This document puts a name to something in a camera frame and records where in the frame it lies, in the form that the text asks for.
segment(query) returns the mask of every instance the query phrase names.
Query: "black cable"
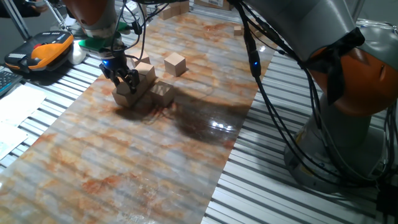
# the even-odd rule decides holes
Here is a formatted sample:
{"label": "black cable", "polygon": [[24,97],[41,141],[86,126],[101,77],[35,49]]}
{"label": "black cable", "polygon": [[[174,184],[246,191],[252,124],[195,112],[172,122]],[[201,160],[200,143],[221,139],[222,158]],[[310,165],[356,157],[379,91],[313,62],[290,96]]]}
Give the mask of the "black cable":
{"label": "black cable", "polygon": [[122,20],[123,20],[123,22],[128,24],[128,22],[124,19],[124,15],[122,15]]}
{"label": "black cable", "polygon": [[394,165],[394,161],[395,161],[394,140],[397,137],[395,134],[396,133],[396,123],[394,124],[395,106],[396,106],[396,104],[390,106],[387,109],[386,120],[384,123],[384,131],[386,132],[386,127],[387,127],[388,132],[389,132],[389,139],[386,141],[387,142],[388,163],[387,163],[385,173],[391,171],[391,167]]}
{"label": "black cable", "polygon": [[117,21],[116,21],[116,26],[115,26],[115,28],[114,28],[114,32],[113,32],[113,35],[112,35],[112,41],[111,41],[111,54],[112,54],[113,57],[116,57],[116,56],[114,55],[114,50],[113,50],[114,40],[115,40],[115,38],[116,38],[116,34],[118,33],[120,18],[121,18],[122,15],[123,15],[123,10],[124,10],[124,8],[126,7],[126,3],[127,3],[127,0],[123,0],[123,5],[122,5],[122,8],[121,8],[121,12],[120,12],[119,17],[118,17],[118,19],[117,19]]}
{"label": "black cable", "polygon": [[[252,38],[251,33],[248,32],[248,30],[249,30],[248,22],[252,22],[252,21],[250,21],[250,20],[248,19],[248,17],[245,15],[245,13],[244,13],[244,11],[243,11],[243,8],[242,8],[239,4],[235,4],[235,8],[238,10],[238,12],[239,12],[239,14],[240,14],[240,16],[241,16],[242,22],[243,22],[243,26],[244,26],[244,40],[245,40],[245,43],[246,43],[246,48],[247,48],[247,50],[248,50],[249,63],[252,64],[252,63],[251,63],[251,60],[252,60],[252,59],[251,59],[251,57],[252,57],[252,51],[253,51],[253,49],[254,49],[254,50],[256,49],[256,45],[255,45],[255,44],[254,44],[254,46],[252,46],[252,48],[250,48],[250,46],[253,45],[251,42],[254,41],[254,40],[253,40],[253,38]],[[257,79],[257,78],[259,77],[259,75],[253,74],[254,71],[253,71],[253,69],[252,69],[252,66],[251,66],[251,71],[252,71],[252,75],[254,76],[254,78]],[[331,175],[334,175],[334,176],[339,177],[339,178],[342,179],[341,176],[335,174],[334,172],[331,172],[331,171],[325,169],[324,167],[322,167],[322,166],[320,166],[319,164],[317,164],[316,162],[314,162],[311,158],[309,158],[309,157],[301,150],[301,148],[297,145],[297,143],[296,143],[295,139],[293,138],[293,136],[290,134],[290,132],[289,132],[289,130],[287,129],[286,125],[284,124],[284,122],[282,121],[282,119],[280,118],[280,116],[277,114],[277,112],[276,112],[275,108],[273,107],[272,103],[268,100],[268,97],[266,96],[266,94],[262,94],[262,96],[263,96],[263,98],[264,98],[264,101],[266,101],[266,104],[268,104],[267,106],[271,105],[271,108],[274,110],[275,114],[277,115],[277,118],[278,118],[279,122],[282,124],[282,126],[283,126],[285,132],[288,133],[290,139],[291,139],[292,142],[294,143],[294,145],[295,145],[295,147],[297,148],[297,150],[298,150],[306,159],[308,159],[311,163],[313,163],[315,166],[317,166],[317,167],[320,168],[321,170],[324,170],[325,172],[327,172],[327,173],[329,173],[329,174],[331,174]],[[279,127],[279,125],[277,124],[276,121],[274,122],[274,124],[275,124],[275,126],[277,126],[280,135],[283,137],[283,139],[285,140],[285,142],[288,144],[290,150],[292,150],[292,152],[294,152],[294,154],[296,154],[295,151],[293,150],[293,148],[290,146],[290,143],[287,141],[286,137],[284,136],[284,133],[280,130],[280,127]]]}
{"label": "black cable", "polygon": [[258,41],[260,41],[261,43],[263,43],[265,46],[269,47],[269,48],[272,49],[272,50],[275,50],[276,52],[279,52],[277,49],[271,47],[270,45],[268,45],[268,44],[266,44],[264,41],[262,41],[258,36],[256,36],[256,35],[254,34],[254,32],[253,32],[252,30],[250,30],[250,33],[251,33]]}
{"label": "black cable", "polygon": [[[134,18],[134,20],[135,20],[135,21],[138,21],[137,18],[135,17],[135,15],[134,15],[134,13],[133,13],[128,7],[126,7],[126,9],[128,9],[128,11],[130,12],[131,16]],[[141,36],[141,35],[138,35],[136,41],[135,41],[133,44],[131,44],[130,46],[128,46],[128,47],[126,47],[126,48],[124,48],[124,49],[114,50],[113,52],[123,52],[123,51],[126,51],[126,50],[128,50],[128,49],[130,49],[130,48],[136,46],[136,45],[138,44],[138,42],[140,41],[140,36]],[[126,57],[134,58],[134,59],[140,60],[139,58],[137,58],[137,57],[135,57],[135,56],[132,56],[132,55],[127,55]]]}
{"label": "black cable", "polygon": [[159,11],[154,12],[151,16],[148,16],[148,17],[145,19],[145,22],[149,21],[149,19],[151,19],[152,17],[158,15],[158,14],[159,14],[160,12],[162,12],[168,5],[169,5],[169,4],[166,4],[165,6],[163,6],[163,8],[159,9]]}
{"label": "black cable", "polygon": [[[397,130],[396,114],[397,114],[397,102],[394,103],[394,110],[392,111],[392,128],[394,129],[395,138],[398,143],[398,130]],[[391,170],[390,174],[388,175],[388,177],[386,179],[390,179],[397,173],[398,173],[398,167],[396,167],[394,170]]]}
{"label": "black cable", "polygon": [[[321,121],[320,121],[320,119],[318,118],[318,116],[317,116],[318,113],[317,113],[317,111],[315,110],[315,107],[314,107],[314,105],[313,105],[313,104],[314,104],[314,101],[315,101],[315,104],[316,104],[316,106],[317,106],[317,108],[318,108],[318,111],[320,112],[320,102],[319,102],[318,92],[317,92],[317,89],[316,89],[316,87],[315,87],[315,84],[314,84],[314,82],[313,82],[313,80],[312,80],[312,77],[311,77],[310,74],[309,74],[309,71],[303,66],[302,61],[297,57],[297,55],[295,54],[295,52],[294,52],[292,49],[290,49],[290,48],[283,42],[282,39],[279,38],[279,36],[277,36],[277,38],[275,38],[276,35],[274,35],[273,37],[269,37],[269,35],[268,35],[264,30],[260,29],[255,23],[253,23],[253,21],[249,20],[249,19],[247,18],[246,15],[241,16],[241,17],[242,17],[242,20],[243,20],[244,23],[245,23],[245,22],[246,22],[246,23],[247,23],[247,22],[250,23],[253,27],[259,29],[260,32],[262,32],[265,36],[267,36],[268,38],[270,38],[270,40],[274,41],[274,42],[275,42],[276,44],[278,44],[278,45],[280,44],[280,47],[281,47],[282,49],[284,49],[284,50],[289,54],[289,56],[291,56],[293,59],[295,59],[295,60],[297,61],[297,63],[300,65],[300,67],[301,67],[302,69],[305,70],[305,73],[307,74],[307,78],[308,78],[308,84],[309,84],[309,86],[310,86],[310,94],[311,94],[311,99],[312,99],[312,110],[313,110],[313,113],[314,113],[314,116],[315,116],[315,121],[317,122],[317,126],[318,126],[319,130],[321,130],[321,128],[322,128],[322,126],[321,126]],[[343,176],[341,176],[341,175],[337,175],[337,174],[335,174],[335,173],[333,173],[333,172],[331,172],[331,171],[329,171],[329,170],[327,170],[327,169],[324,169],[323,167],[320,167],[317,163],[315,163],[314,161],[312,161],[311,158],[309,158],[309,157],[299,148],[299,146],[297,145],[297,143],[296,143],[295,140],[293,139],[292,135],[289,133],[289,130],[287,129],[287,127],[284,125],[283,121],[281,120],[280,116],[277,114],[277,112],[276,112],[276,110],[274,109],[272,103],[271,103],[270,101],[268,101],[268,103],[271,104],[271,108],[272,108],[272,109],[274,110],[274,112],[276,113],[279,122],[280,122],[280,123],[282,124],[282,126],[284,127],[285,132],[288,133],[290,139],[291,139],[292,142],[295,144],[295,147],[297,148],[297,150],[298,150],[300,153],[302,153],[302,155],[303,155],[304,157],[306,157],[306,159],[308,159],[312,164],[314,164],[314,165],[317,166],[318,168],[324,170],[325,172],[327,172],[327,173],[329,173],[329,174],[331,174],[331,175],[334,175],[334,176],[340,178],[341,180],[345,180],[345,181],[346,181],[346,184],[345,184],[345,185],[343,185],[343,184],[337,184],[337,183],[334,183],[334,182],[330,182],[330,181],[329,181],[330,184],[338,185],[338,186],[340,186],[340,187],[369,187],[369,186],[373,186],[373,185],[374,185],[374,182],[373,182],[373,181],[367,181],[367,182],[365,182],[365,183],[361,183],[360,185],[358,185],[356,182],[353,182],[353,181],[351,181],[350,179],[347,179],[347,177],[343,177]],[[289,142],[287,142],[287,139],[286,139],[286,137],[284,136],[284,134],[283,134],[282,132],[280,132],[280,134],[281,134],[281,136],[284,138],[284,140],[285,140],[285,142],[287,143],[289,149],[290,149],[290,150],[296,155],[296,157],[297,157],[297,153],[292,149],[292,147],[291,147],[291,145],[289,144]],[[301,162],[301,164],[302,164],[303,166],[306,166],[306,164],[303,163],[303,161],[301,160],[301,158],[297,157],[297,159]],[[348,182],[352,182],[354,185],[347,185]]]}
{"label": "black cable", "polygon": [[150,10],[150,13],[148,14],[148,16],[153,16],[158,10],[159,10],[159,6],[161,6],[162,4],[156,4],[155,5],[155,10],[152,12],[152,9]]}
{"label": "black cable", "polygon": [[[141,10],[142,16],[144,16],[145,14],[144,14],[144,11],[142,10],[141,5],[138,4],[138,6],[139,6],[139,10]],[[144,19],[144,33],[143,33],[143,36],[142,36],[142,47],[141,47],[141,55],[140,55],[140,57],[139,57],[139,60],[142,59],[142,55],[144,54],[145,36],[146,36],[145,34],[146,34],[146,30],[147,30],[146,23],[147,23],[147,20]]]}

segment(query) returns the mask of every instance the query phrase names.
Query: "cardboard box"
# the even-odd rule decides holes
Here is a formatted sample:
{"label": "cardboard box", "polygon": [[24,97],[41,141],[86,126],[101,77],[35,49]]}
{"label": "cardboard box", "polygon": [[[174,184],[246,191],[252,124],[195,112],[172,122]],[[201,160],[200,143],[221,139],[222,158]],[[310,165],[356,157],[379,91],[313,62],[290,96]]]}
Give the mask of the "cardboard box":
{"label": "cardboard box", "polygon": [[167,6],[165,9],[163,9],[162,12],[159,13],[159,17],[163,20],[167,20],[173,17],[172,8],[170,6]]}
{"label": "cardboard box", "polygon": [[200,6],[213,7],[216,9],[231,10],[233,8],[227,0],[194,0],[194,3]]}

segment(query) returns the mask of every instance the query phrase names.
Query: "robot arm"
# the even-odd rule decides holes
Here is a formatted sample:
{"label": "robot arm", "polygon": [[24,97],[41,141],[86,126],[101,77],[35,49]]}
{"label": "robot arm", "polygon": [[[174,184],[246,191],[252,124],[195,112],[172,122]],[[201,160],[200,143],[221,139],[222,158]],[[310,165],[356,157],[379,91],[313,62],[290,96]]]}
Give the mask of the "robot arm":
{"label": "robot arm", "polygon": [[139,75],[127,66],[114,0],[64,0],[64,3],[89,37],[79,43],[80,47],[102,59],[99,67],[115,86],[121,79],[130,86],[131,93],[135,93]]}
{"label": "robot arm", "polygon": [[[328,97],[339,110],[353,116],[369,116],[384,110],[398,97],[398,36],[385,30],[367,28],[361,32],[344,0],[245,0],[290,45],[297,60],[310,70]],[[97,53],[107,78],[117,86],[120,77],[131,87],[139,83],[135,70],[128,69],[123,51],[111,54],[110,46],[123,49],[120,34],[112,42],[117,16],[114,0],[64,0],[86,34],[101,48],[81,45]],[[375,42],[388,36],[392,47]]]}

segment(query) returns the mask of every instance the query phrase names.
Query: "marble-patterned mat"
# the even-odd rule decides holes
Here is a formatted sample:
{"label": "marble-patterned mat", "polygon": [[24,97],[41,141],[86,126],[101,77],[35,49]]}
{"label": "marble-patterned mat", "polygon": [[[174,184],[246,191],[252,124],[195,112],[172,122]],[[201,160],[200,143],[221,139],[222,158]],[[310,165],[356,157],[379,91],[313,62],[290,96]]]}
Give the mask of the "marble-patterned mat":
{"label": "marble-patterned mat", "polygon": [[[1,174],[0,222],[200,223],[257,92],[233,26],[191,14],[151,22],[145,50],[174,102],[145,94],[121,108],[100,76]],[[164,72],[172,52],[187,59],[178,78]]]}

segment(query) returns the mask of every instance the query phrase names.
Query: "metal frame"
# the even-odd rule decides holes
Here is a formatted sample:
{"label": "metal frame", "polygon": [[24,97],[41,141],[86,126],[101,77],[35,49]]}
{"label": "metal frame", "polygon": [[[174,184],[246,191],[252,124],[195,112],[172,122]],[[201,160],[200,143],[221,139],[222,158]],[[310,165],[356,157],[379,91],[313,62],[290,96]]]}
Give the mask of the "metal frame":
{"label": "metal frame", "polygon": [[13,23],[15,24],[15,27],[21,34],[22,38],[25,41],[32,38],[32,36],[29,34],[25,21],[23,20],[14,2],[12,0],[1,0],[1,1],[4,7],[6,8],[8,14],[10,15],[10,18],[12,19]]}
{"label": "metal frame", "polygon": [[54,15],[57,22],[60,24],[62,29],[66,29],[65,20],[63,19],[62,15],[58,11],[56,7],[53,7],[48,0],[43,0],[47,7],[50,9],[51,13]]}

